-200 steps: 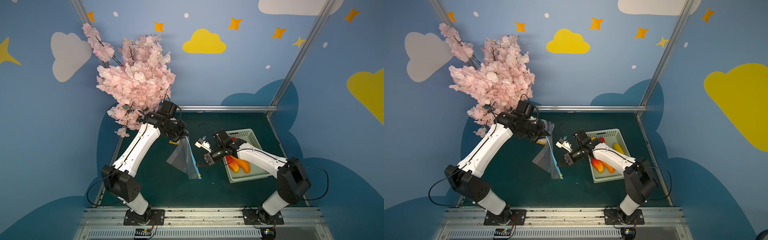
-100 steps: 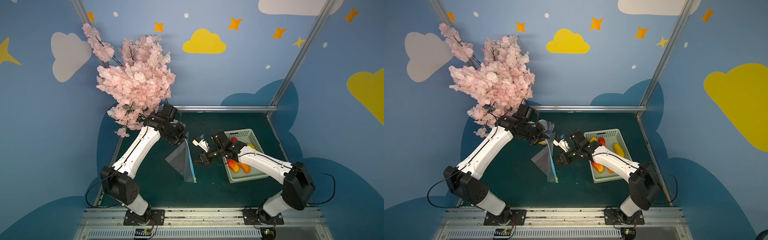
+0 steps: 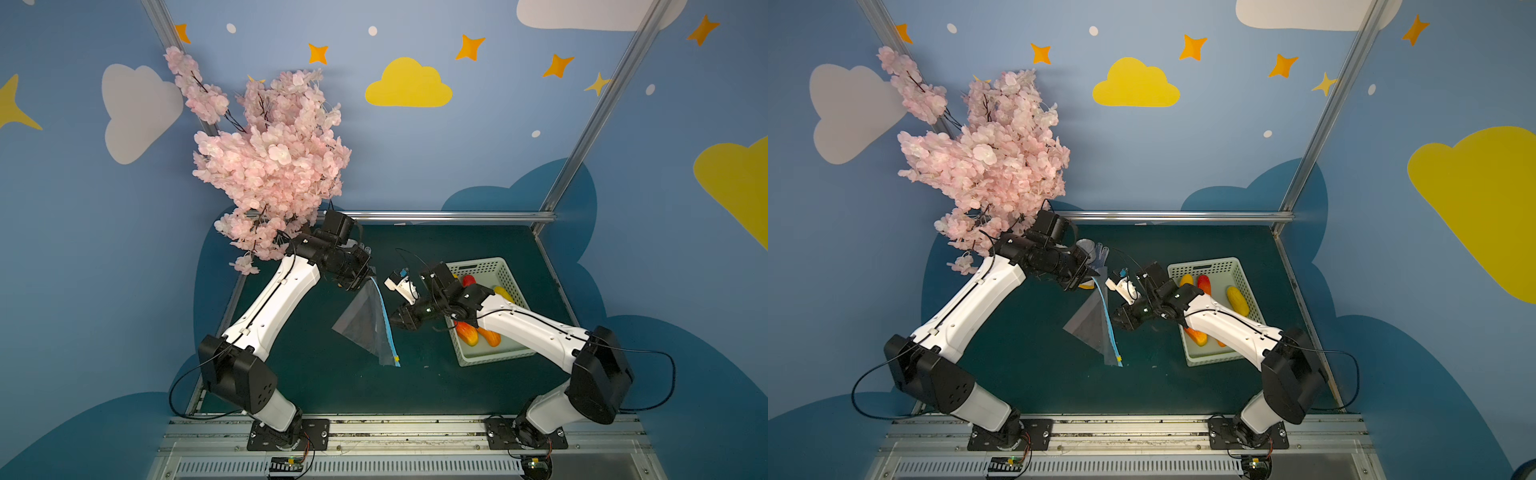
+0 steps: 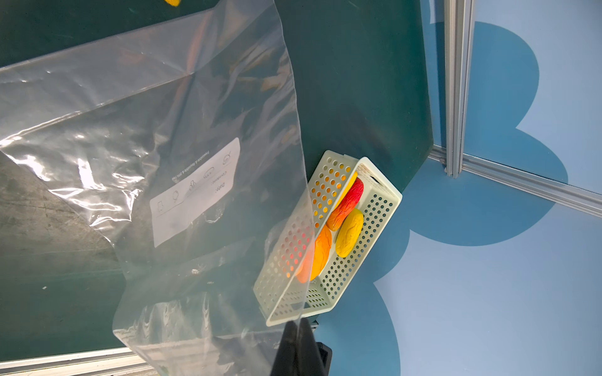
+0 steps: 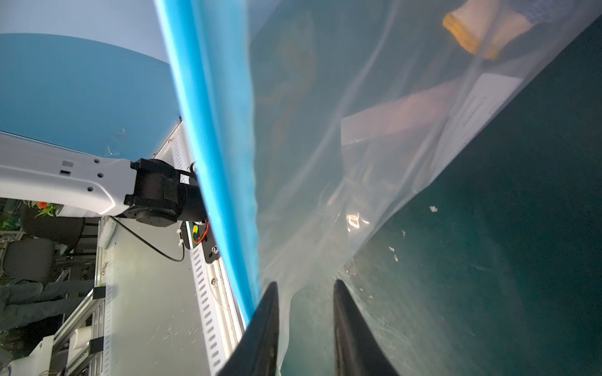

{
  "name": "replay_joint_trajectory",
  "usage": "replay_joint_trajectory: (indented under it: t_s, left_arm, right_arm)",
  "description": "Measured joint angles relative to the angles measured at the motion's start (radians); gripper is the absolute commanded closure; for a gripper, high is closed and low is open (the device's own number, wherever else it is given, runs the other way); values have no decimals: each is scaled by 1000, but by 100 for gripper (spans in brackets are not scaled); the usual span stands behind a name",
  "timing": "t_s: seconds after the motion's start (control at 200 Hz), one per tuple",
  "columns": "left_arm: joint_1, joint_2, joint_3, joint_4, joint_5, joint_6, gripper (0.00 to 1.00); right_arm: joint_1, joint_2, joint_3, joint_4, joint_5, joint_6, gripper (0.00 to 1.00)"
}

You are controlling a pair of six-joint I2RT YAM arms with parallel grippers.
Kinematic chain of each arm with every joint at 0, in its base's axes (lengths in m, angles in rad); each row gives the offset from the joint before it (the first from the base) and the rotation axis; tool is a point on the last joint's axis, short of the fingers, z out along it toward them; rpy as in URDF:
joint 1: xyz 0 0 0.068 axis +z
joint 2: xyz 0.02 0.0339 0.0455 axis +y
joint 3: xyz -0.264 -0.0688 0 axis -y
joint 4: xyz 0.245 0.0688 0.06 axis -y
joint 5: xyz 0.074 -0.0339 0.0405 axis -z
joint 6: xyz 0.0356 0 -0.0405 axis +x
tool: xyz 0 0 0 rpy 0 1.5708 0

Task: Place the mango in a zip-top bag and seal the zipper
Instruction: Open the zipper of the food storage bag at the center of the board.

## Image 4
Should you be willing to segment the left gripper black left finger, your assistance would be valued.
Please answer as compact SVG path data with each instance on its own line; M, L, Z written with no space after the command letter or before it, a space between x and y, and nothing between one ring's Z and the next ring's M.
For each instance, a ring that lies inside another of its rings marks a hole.
M298 376L299 371L299 327L289 321L285 325L270 376Z

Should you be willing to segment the clear zip-top bag blue zipper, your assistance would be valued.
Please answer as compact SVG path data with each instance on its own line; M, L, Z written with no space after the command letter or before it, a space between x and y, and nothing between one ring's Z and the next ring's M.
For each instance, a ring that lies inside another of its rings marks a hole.
M162 375L271 373L314 238L273 1L3 68L1 150L113 246L132 351Z

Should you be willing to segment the large orange mango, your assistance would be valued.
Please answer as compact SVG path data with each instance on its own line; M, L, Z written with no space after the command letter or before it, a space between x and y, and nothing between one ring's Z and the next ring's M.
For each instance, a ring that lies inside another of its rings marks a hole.
M319 276L329 261L331 247L332 232L326 227L315 240L313 254L305 258L296 274L299 283L305 284Z

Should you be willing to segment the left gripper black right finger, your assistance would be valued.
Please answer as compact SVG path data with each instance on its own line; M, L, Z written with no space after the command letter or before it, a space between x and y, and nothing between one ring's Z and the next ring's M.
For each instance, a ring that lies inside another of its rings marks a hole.
M317 342L307 318L299 322L299 375L328 376L332 363L332 349Z

